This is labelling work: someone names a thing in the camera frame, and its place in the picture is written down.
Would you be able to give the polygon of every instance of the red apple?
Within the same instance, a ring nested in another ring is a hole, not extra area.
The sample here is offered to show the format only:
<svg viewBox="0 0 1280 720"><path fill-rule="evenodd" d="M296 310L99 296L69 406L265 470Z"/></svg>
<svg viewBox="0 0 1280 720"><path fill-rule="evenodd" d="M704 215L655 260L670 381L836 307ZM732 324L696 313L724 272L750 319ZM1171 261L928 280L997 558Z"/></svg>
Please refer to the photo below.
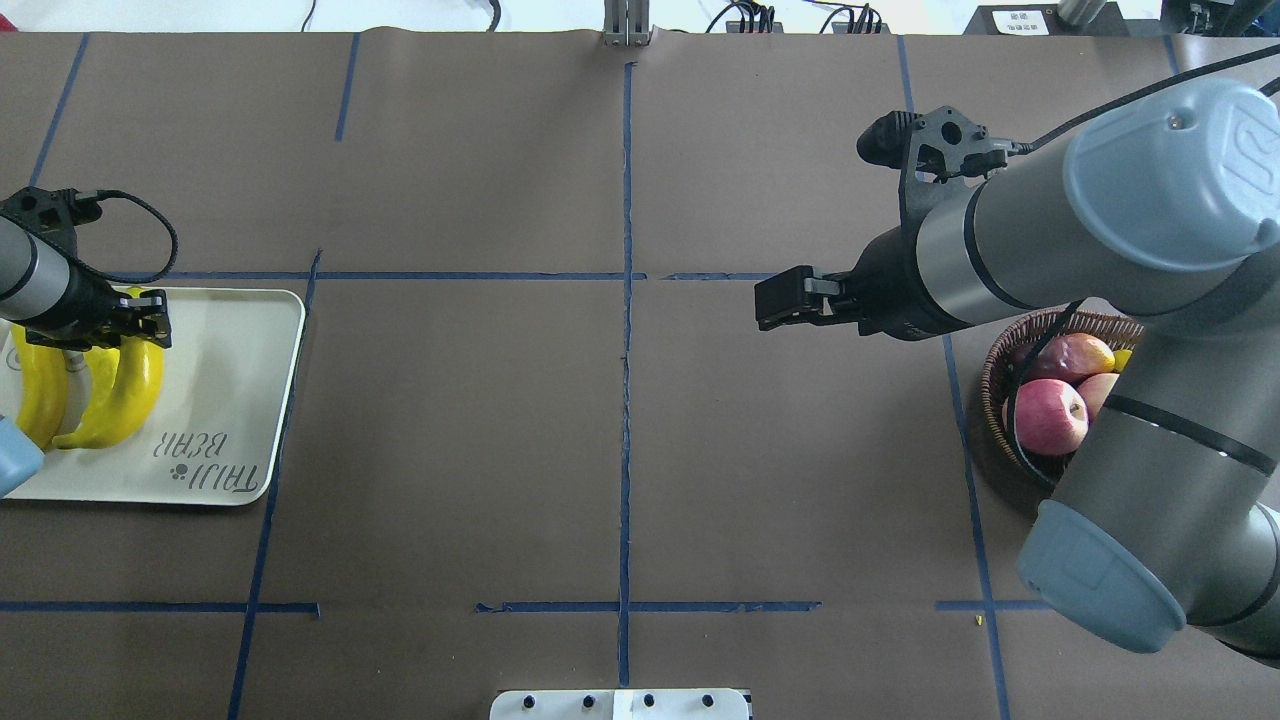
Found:
<svg viewBox="0 0 1280 720"><path fill-rule="evenodd" d="M1102 411L1102 404L1106 401L1107 396L1111 395L1111 388L1116 386L1116 380L1120 379L1119 373L1098 373L1092 378L1087 378L1075 392L1080 393L1084 398L1084 405L1089 409L1089 421L1098 419L1098 413Z"/></svg>
<svg viewBox="0 0 1280 720"><path fill-rule="evenodd" d="M1052 378L1020 387L1014 414L1018 443L1039 455L1075 452L1089 429L1084 398L1074 387Z"/></svg>
<svg viewBox="0 0 1280 720"><path fill-rule="evenodd" d="M1014 351L1014 368L1027 357L1030 346ZM1098 373L1110 373L1116 364L1115 354L1106 342L1088 334L1071 333L1048 341L1027 369L1027 379L1053 378L1069 383L1083 380Z"/></svg>

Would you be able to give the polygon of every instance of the blue tape line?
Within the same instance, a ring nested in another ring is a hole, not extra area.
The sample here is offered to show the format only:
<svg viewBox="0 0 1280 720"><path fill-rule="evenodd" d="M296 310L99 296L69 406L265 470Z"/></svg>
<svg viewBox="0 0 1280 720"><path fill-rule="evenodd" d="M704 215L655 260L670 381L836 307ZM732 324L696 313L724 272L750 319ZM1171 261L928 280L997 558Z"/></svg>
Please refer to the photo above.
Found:
<svg viewBox="0 0 1280 720"><path fill-rule="evenodd" d="M915 111L915 99L911 95L911 69L906 64L906 37L897 36L897 65L902 70L902 96L906 99L906 111Z"/></svg>
<svg viewBox="0 0 1280 720"><path fill-rule="evenodd" d="M1176 76L1183 70L1178 65L1178 51L1174 49L1174 38L1172 36L1166 35L1164 36L1164 40L1165 40L1165 56L1169 58L1169 69Z"/></svg>
<svg viewBox="0 0 1280 720"><path fill-rule="evenodd" d="M630 612L810 612L822 607L817 601L782 602L631 602ZM503 612L620 612L620 602L503 602L476 603L481 615Z"/></svg>
<svg viewBox="0 0 1280 720"><path fill-rule="evenodd" d="M627 273L449 273L449 272L329 272L323 281L627 281ZM648 279L636 273L630 279Z"/></svg>
<svg viewBox="0 0 1280 720"><path fill-rule="evenodd" d="M31 182L28 186L36 184L40 179L41 170L45 169L45 158L49 156L49 147L54 143L54 135L58 132L58 123L63 119L63 110L67 109L67 99L72 95L72 86L76 85L76 74L79 73L79 64L84 59L84 50L88 49L88 33L81 35L79 49L76 50L76 59L72 60L72 69L67 72L67 82L63 83L63 94L58 99L58 108L54 109L54 119L49 122L49 132L45 133L45 142L40 146L40 154L36 155L36 168L31 170Z"/></svg>
<svg viewBox="0 0 1280 720"><path fill-rule="evenodd" d="M347 82L342 86L342 106L338 108L338 129L333 132L334 142L342 142L347 129L347 105L351 104L351 82L356 78L356 58L360 55L360 33L351 33L351 56L347 59Z"/></svg>
<svg viewBox="0 0 1280 720"><path fill-rule="evenodd" d="M773 273L672 273L664 281L767 281Z"/></svg>
<svg viewBox="0 0 1280 720"><path fill-rule="evenodd" d="M0 601L0 612L244 612L244 602L138 602L138 601ZM270 602L259 612L320 616L315 602Z"/></svg>
<svg viewBox="0 0 1280 720"><path fill-rule="evenodd" d="M783 602L634 602L632 612L812 612L817 601Z"/></svg>
<svg viewBox="0 0 1280 720"><path fill-rule="evenodd" d="M303 320L302 325L300 351L301 347L306 345L307 325L311 319L311 301L315 299L316 279L320 273L320 255L321 251L317 250L315 256L311 259L306 300L302 302L303 318L306 318L306 320ZM275 501L280 492L280 465L283 465L284 439L289 433L289 425L293 420L294 400L297 398L297 372L298 369L294 368L294 377L289 383L289 398L284 406L284 420L280 423L280 442L275 447L275 468L271 471L271 486L266 491L266 510L262 512L262 532L257 541L257 559L253 561L253 579L250 583L248 589L248 607L244 609L244 629L241 632L241 648L236 660L236 678L232 680L232 698L227 707L228 720L236 720L239 716L241 698L244 692L244 673L248 670L248 652L253 643L253 624L257 619L259 597L262 592L262 570L266 568L266 550L271 541L271 520L275 516Z"/></svg>
<svg viewBox="0 0 1280 720"><path fill-rule="evenodd" d="M113 272L123 278L145 278L150 273ZM311 273L288 270L187 270L165 275L187 281L305 281ZM632 279L649 279L644 273L632 273ZM330 270L316 273L321 281L622 281L626 273L500 273L500 272L430 272L430 270Z"/></svg>
<svg viewBox="0 0 1280 720"><path fill-rule="evenodd" d="M956 373L955 350L951 336L942 336L942 350L947 359L947 379L951 383L951 410L955 414L956 430L960 433L960 447L964 452L964 480L969 491L969 521L973 524L973 547L978 560L978 582L982 584L982 603L987 615L987 643L991 646L992 675L996 682L996 702L1000 705L1000 719L1009 720L1009 693L1005 689L1005 661L1000 653L1000 629L996 620L996 603L991 592L991 569L987 566L987 542L982 536L982 510L978 507L978 487L973 479L973 461L969 451L969 438L964 404L960 400L960 379Z"/></svg>
<svg viewBox="0 0 1280 720"><path fill-rule="evenodd" d="M617 612L617 602L503 602L498 606L476 603L480 615L503 612Z"/></svg>
<svg viewBox="0 0 1280 720"><path fill-rule="evenodd" d="M988 607L995 607L1001 612L1053 610L1047 602L1039 600L996 600L989 603L982 600L940 600L933 605L938 612L983 612Z"/></svg>
<svg viewBox="0 0 1280 720"><path fill-rule="evenodd" d="M243 602L0 602L0 612L244 612Z"/></svg>
<svg viewBox="0 0 1280 720"><path fill-rule="evenodd" d="M631 76L622 68L622 492L618 533L618 687L631 684Z"/></svg>

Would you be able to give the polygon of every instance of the fruit basket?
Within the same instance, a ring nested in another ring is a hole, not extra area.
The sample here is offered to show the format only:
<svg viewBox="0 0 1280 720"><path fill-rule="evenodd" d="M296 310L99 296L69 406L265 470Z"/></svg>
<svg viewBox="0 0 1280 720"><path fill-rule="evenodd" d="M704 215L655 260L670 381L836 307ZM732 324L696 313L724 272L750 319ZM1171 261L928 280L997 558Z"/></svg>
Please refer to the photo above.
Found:
<svg viewBox="0 0 1280 720"><path fill-rule="evenodd" d="M1034 503L1048 497L1053 488L1046 487L1041 478L1028 473L1018 461L1015 450L1005 436L1001 407L1012 389L1014 351L1039 338L1053 324L1059 313L1060 310L1043 310L1027 315L996 338L978 380L977 413L970 413L969 433L974 439L974 459L983 477L997 491L1023 486L1020 492L1012 492L1016 497L1006 497L1015 506L1030 502L1034 509ZM1076 311L1059 334L1069 333L1092 334L1111 350L1133 350L1142 338L1142 325L1119 315ZM1027 452L1027 459L1056 484L1071 456L1050 457Z"/></svg>

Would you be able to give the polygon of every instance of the yellow banana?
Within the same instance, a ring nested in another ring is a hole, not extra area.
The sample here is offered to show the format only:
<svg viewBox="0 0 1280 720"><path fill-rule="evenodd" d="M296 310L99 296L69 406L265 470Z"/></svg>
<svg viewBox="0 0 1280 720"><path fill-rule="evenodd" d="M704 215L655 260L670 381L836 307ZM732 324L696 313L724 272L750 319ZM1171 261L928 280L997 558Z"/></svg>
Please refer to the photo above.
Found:
<svg viewBox="0 0 1280 720"><path fill-rule="evenodd" d="M67 410L67 359L56 347L27 342L27 328L22 325L13 325L12 334L22 368L22 409L17 424L36 447L46 450Z"/></svg>
<svg viewBox="0 0 1280 720"><path fill-rule="evenodd" d="M129 288L137 297L141 288ZM54 437L54 447L102 448L128 438L156 405L164 380L164 348L125 337L120 348L95 347L84 354L93 387L74 432Z"/></svg>

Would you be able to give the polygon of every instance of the robot logo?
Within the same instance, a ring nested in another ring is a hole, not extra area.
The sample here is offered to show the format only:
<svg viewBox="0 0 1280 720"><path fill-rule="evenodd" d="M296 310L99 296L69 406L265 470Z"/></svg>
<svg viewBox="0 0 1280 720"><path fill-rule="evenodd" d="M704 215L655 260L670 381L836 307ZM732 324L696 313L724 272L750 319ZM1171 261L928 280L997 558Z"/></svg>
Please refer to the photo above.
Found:
<svg viewBox="0 0 1280 720"><path fill-rule="evenodd" d="M1231 108L1231 147L1222 167L1267 197L1280 195L1274 155L1280 152L1280 135L1240 106Z"/></svg>

